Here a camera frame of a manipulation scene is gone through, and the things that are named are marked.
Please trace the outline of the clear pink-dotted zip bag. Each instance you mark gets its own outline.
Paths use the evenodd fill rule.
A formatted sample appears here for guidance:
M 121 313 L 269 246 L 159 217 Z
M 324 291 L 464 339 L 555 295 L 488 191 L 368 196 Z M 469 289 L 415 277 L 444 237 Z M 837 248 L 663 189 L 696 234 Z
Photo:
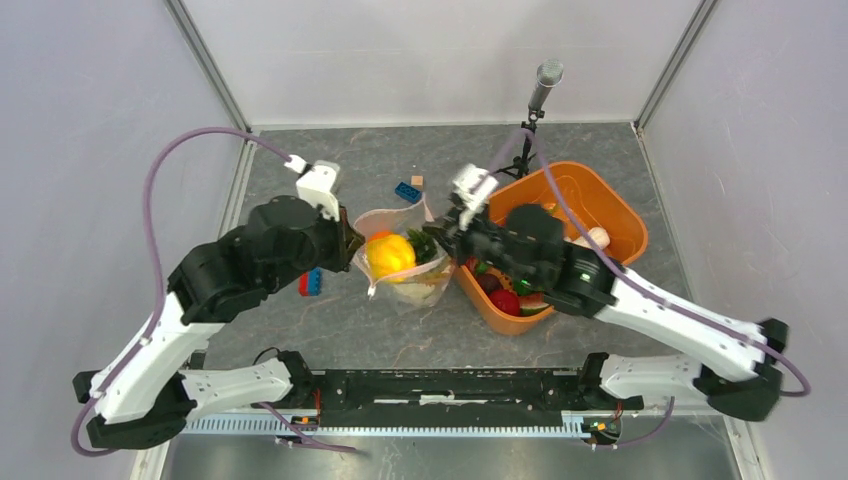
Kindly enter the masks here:
M 356 219 L 354 229 L 363 234 L 366 243 L 370 236 L 382 230 L 390 230 L 395 234 L 400 234 L 407 238 L 406 230 L 410 228 L 421 229 L 426 221 L 431 221 L 433 215 L 427 203 L 427 199 L 422 199 L 408 207 L 398 209 L 375 209 L 370 210 Z M 413 307 L 411 305 L 400 302 L 392 291 L 392 286 L 396 283 L 410 281 L 415 277 L 425 275 L 445 275 L 448 278 L 446 287 L 451 279 L 455 267 L 454 261 L 438 244 L 438 252 L 436 257 L 429 263 L 418 265 L 417 267 L 406 272 L 394 274 L 383 278 L 382 280 L 374 280 L 369 273 L 368 264 L 365 256 L 365 245 L 355 254 L 354 265 L 366 276 L 369 282 L 367 296 L 370 299 L 387 300 L 393 304 L 395 309 L 400 313 L 407 313 L 416 309 L 430 308 L 428 307 Z

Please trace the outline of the yellow toy banana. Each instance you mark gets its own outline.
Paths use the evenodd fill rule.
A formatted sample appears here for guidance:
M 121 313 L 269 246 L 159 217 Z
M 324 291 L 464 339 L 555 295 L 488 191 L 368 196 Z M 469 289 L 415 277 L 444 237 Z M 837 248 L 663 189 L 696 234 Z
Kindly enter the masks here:
M 406 272 L 418 265 L 408 239 L 393 233 L 388 237 L 367 242 L 365 256 L 369 273 L 374 280 Z

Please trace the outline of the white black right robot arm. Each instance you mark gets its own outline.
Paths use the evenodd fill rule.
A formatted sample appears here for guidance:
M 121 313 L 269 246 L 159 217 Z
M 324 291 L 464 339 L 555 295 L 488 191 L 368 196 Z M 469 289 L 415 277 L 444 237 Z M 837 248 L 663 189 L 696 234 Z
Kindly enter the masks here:
M 703 401 L 729 417 L 762 422 L 781 397 L 776 363 L 788 327 L 777 319 L 744 322 L 703 309 L 650 284 L 595 250 L 567 241 L 561 220 L 536 204 L 504 224 L 459 207 L 423 230 L 458 264 L 474 259 L 538 291 L 556 311 L 638 332 L 675 354 L 624 357 L 593 353 L 577 382 L 591 408 L 610 401 L 675 397 Z

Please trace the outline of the toy cauliflower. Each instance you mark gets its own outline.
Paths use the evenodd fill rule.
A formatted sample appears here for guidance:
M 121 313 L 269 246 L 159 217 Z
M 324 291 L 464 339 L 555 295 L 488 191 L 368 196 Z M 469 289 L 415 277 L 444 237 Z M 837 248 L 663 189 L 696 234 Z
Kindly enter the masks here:
M 392 291 L 397 299 L 413 307 L 434 305 L 442 296 L 448 278 L 445 275 L 425 275 L 396 283 Z

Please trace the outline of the toy pineapple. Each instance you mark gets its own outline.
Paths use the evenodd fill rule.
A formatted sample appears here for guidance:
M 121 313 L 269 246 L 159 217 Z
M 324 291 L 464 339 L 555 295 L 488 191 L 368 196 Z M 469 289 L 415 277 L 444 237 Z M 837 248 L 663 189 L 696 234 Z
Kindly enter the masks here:
M 406 236 L 415 253 L 417 265 L 429 263 L 436 257 L 438 246 L 430 234 L 421 229 L 410 228 L 406 230 Z

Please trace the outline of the toy orange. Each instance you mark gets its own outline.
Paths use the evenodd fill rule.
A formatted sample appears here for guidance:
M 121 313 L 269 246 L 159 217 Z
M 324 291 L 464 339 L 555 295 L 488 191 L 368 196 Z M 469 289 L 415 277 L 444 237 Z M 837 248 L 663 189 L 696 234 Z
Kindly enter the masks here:
M 368 242 L 376 241 L 376 240 L 382 239 L 384 237 L 388 237 L 392 234 L 393 234 L 393 232 L 390 231 L 390 230 L 378 231 L 378 232 L 374 233 L 372 236 L 369 237 Z

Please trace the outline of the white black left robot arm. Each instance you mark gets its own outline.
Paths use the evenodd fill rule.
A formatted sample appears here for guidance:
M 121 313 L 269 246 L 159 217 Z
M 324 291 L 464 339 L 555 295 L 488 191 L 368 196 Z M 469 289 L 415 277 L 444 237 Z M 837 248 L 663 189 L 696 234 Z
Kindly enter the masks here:
M 261 403 L 306 405 L 314 378 L 298 353 L 228 371 L 191 372 L 184 363 L 239 314 L 303 274 L 347 270 L 363 242 L 345 209 L 331 217 L 282 195 L 254 208 L 246 224 L 193 248 L 120 356 L 74 377 L 86 407 L 79 433 L 98 454 L 145 450 L 210 414 Z

